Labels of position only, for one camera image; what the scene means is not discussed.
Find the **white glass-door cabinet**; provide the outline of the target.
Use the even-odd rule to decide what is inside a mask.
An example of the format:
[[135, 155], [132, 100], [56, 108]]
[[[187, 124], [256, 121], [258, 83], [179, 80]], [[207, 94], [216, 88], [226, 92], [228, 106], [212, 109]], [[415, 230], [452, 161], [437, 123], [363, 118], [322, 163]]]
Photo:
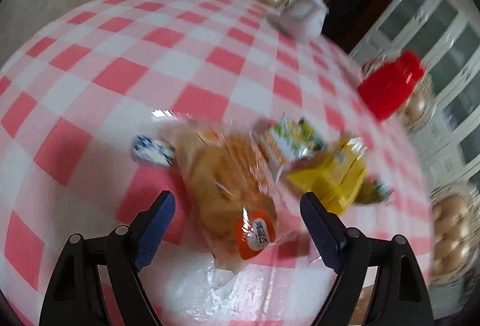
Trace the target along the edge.
[[479, 29], [449, 0], [394, 0], [350, 52], [359, 64], [395, 49], [422, 59], [437, 105], [408, 134], [431, 189], [479, 182]]

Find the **pink white checkered tablecloth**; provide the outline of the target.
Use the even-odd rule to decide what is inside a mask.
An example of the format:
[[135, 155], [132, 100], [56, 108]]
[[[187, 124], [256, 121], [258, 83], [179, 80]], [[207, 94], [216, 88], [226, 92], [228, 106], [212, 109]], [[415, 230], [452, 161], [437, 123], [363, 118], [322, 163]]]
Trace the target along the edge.
[[208, 246], [181, 178], [131, 158], [170, 109], [250, 129], [305, 117], [335, 141], [368, 146], [368, 169], [393, 187], [387, 203], [353, 206], [343, 222], [374, 238], [408, 238], [433, 269], [429, 192], [395, 119], [378, 122], [358, 97], [360, 66], [319, 38], [295, 43], [253, 0], [97, 0], [42, 28], [1, 70], [1, 290], [36, 325], [59, 253], [73, 233], [129, 224], [163, 190], [176, 213], [142, 271], [165, 325], [309, 325], [335, 278], [313, 258], [297, 201], [293, 238], [265, 250], [214, 294]]

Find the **red thermos jug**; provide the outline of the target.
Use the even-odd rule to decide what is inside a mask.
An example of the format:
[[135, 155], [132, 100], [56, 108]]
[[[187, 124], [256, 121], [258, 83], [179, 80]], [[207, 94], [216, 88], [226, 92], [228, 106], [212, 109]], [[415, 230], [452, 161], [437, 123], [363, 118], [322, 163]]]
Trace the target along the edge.
[[415, 86], [424, 77], [421, 59], [405, 51], [382, 66], [358, 86], [360, 98], [378, 121], [390, 118], [411, 97]]

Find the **sandwich cake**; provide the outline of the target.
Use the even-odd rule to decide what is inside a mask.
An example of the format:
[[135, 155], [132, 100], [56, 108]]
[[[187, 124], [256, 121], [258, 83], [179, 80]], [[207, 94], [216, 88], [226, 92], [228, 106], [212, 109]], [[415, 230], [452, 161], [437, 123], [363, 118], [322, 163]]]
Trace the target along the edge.
[[173, 148], [217, 268], [237, 273], [295, 238], [295, 220], [252, 132], [165, 109], [152, 118]]

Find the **white ceramic teapot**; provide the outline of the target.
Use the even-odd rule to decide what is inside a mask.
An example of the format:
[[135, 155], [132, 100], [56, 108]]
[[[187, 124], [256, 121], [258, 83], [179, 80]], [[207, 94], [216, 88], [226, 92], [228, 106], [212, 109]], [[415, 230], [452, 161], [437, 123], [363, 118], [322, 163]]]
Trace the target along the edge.
[[309, 43], [320, 36], [328, 12], [325, 0], [296, 0], [281, 12], [279, 27], [293, 40]]

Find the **green white snack packet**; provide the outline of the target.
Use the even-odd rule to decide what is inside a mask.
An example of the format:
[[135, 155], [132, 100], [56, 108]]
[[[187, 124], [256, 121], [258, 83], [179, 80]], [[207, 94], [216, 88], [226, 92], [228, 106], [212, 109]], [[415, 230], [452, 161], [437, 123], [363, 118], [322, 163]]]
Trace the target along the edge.
[[327, 147], [326, 141], [309, 120], [301, 117], [295, 121], [286, 115], [257, 135], [256, 141], [275, 182], [295, 162], [312, 158]]

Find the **beige tufted chair middle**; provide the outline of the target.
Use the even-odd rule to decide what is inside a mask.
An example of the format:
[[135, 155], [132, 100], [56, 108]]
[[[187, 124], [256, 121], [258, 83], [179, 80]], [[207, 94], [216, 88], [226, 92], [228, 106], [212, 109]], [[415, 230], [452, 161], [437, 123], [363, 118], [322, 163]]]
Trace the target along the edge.
[[[364, 77], [378, 70], [384, 63], [396, 60], [402, 51], [384, 53], [378, 58], [363, 63], [362, 72]], [[416, 84], [413, 93], [406, 102], [397, 110], [396, 115], [403, 123], [403, 127], [409, 134], [422, 129], [433, 117], [437, 105], [433, 93], [433, 81], [431, 76], [425, 72], [422, 79]]]

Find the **beige tufted chair right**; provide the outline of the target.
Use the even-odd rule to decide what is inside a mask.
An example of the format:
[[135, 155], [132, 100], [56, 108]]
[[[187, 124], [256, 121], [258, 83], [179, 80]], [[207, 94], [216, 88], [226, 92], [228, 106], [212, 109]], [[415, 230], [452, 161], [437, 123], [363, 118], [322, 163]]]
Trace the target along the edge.
[[479, 254], [479, 191], [467, 181], [451, 182], [430, 196], [433, 212], [433, 283], [463, 277]]

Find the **dark green small snack packet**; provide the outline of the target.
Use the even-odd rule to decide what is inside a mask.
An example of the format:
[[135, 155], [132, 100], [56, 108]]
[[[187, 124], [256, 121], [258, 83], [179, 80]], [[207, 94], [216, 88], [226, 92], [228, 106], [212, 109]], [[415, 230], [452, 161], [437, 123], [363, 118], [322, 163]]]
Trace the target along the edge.
[[379, 177], [366, 177], [354, 203], [360, 205], [387, 202], [393, 193], [393, 188]]

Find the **yellow sandwich bread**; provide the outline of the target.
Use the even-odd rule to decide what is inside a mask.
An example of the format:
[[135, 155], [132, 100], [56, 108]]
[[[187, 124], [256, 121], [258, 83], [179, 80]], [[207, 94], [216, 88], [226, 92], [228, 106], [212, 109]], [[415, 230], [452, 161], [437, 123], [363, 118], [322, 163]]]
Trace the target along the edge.
[[295, 189], [315, 194], [328, 212], [340, 216], [353, 204], [365, 180], [366, 151], [362, 138], [344, 134], [308, 166], [291, 171], [287, 180]]

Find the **small blue white candy block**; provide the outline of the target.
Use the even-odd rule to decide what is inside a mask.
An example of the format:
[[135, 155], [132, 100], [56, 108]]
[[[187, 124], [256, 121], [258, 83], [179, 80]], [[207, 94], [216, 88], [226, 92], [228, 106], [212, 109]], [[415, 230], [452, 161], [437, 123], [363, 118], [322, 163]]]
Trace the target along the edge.
[[174, 148], [165, 141], [137, 135], [132, 143], [131, 156], [140, 163], [170, 167], [174, 161]]

